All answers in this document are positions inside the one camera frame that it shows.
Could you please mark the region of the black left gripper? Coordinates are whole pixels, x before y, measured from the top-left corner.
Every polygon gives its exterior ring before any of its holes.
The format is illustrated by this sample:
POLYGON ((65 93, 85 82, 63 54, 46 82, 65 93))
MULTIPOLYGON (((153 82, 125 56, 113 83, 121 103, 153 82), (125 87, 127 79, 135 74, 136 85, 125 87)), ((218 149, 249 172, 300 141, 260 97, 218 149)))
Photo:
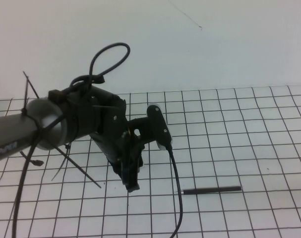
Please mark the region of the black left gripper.
POLYGON ((92 133, 92 140, 105 154, 108 162, 128 192, 139 190, 138 173, 143 167, 140 143, 126 120, 107 120, 98 131, 92 133))

